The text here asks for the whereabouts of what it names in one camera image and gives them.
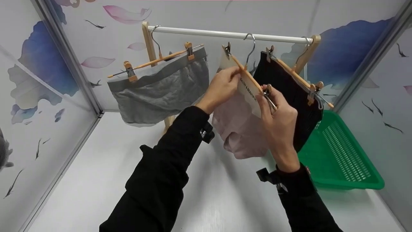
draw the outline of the gray waistband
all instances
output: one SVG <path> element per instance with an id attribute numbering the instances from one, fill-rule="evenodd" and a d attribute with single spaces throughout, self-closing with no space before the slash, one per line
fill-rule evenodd
<path id="1" fill-rule="evenodd" d="M 193 50 L 194 59 L 188 60 L 187 53 L 183 53 L 176 58 L 163 62 L 154 67 L 143 68 L 135 70 L 139 78 L 135 82 L 130 82 L 127 75 L 117 77 L 107 81 L 110 91 L 119 92 L 127 88 L 141 88 L 143 86 L 153 84 L 160 81 L 178 70 L 187 67 L 189 64 L 204 59 L 207 54 L 204 47 L 199 47 Z"/>

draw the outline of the white tag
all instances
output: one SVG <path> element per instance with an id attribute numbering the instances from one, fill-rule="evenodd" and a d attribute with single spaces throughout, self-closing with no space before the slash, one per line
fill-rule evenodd
<path id="1" fill-rule="evenodd" d="M 236 62 L 229 56 L 229 59 L 226 56 L 225 51 L 222 49 L 222 56 L 220 59 L 219 69 L 227 69 L 233 66 L 237 66 Z M 260 118 L 260 107 L 259 103 L 256 100 L 256 95 L 259 94 L 259 89 L 251 81 L 249 77 L 242 72 L 240 81 L 237 85 L 237 91 L 245 97 L 245 101 L 251 106 L 252 113 Z"/>

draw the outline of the metal hanger hook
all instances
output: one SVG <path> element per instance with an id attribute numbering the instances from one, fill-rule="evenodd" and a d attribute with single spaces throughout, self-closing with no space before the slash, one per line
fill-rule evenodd
<path id="1" fill-rule="evenodd" d="M 156 28 L 158 28 L 158 27 L 160 27 L 160 26 L 161 26 L 161 25 L 156 25 L 156 26 L 153 28 L 152 32 L 150 33 L 150 35 L 151 35 L 151 37 L 152 37 L 152 40 L 157 44 L 157 47 L 159 48 L 159 52 L 160 52 L 160 45 L 159 45 L 158 42 L 156 42 L 156 40 L 153 38 L 153 32 L 155 31 Z"/>
<path id="2" fill-rule="evenodd" d="M 252 49 L 252 51 L 249 53 L 248 57 L 246 58 L 246 65 L 248 65 L 249 57 L 250 57 L 250 55 L 253 53 L 253 51 L 255 50 L 255 46 L 256 46 L 255 37 L 254 37 L 253 34 L 251 34 L 251 33 L 248 33 L 243 40 L 245 40 L 245 39 L 248 37 L 248 35 L 250 35 L 250 36 L 252 37 L 252 39 L 253 39 L 253 49 Z"/>
<path id="3" fill-rule="evenodd" d="M 310 46 L 310 41 L 309 41 L 309 39 L 308 39 L 306 36 L 303 36 L 302 38 L 305 38 L 308 43 L 307 43 L 306 46 L 305 46 L 306 50 L 296 59 L 296 63 L 295 63 L 295 64 L 297 64 L 297 62 L 299 61 L 299 58 L 301 58 L 301 57 L 308 51 L 309 46 Z"/>

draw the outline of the person's left hand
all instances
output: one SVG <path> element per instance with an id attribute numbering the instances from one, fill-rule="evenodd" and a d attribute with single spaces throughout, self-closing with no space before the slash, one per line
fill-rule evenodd
<path id="1" fill-rule="evenodd" d="M 218 72 L 206 90 L 205 95 L 196 106 L 207 114 L 211 114 L 216 107 L 229 100 L 235 94 L 240 72 L 241 70 L 238 66 Z"/>

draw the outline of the pink underwear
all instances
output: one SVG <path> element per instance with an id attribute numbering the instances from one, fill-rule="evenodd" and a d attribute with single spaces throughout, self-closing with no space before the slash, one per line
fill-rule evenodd
<path id="1" fill-rule="evenodd" d="M 224 149 L 237 159 L 262 157 L 269 149 L 262 120 L 252 114 L 250 105 L 239 92 L 215 109 L 212 125 L 224 141 Z"/>

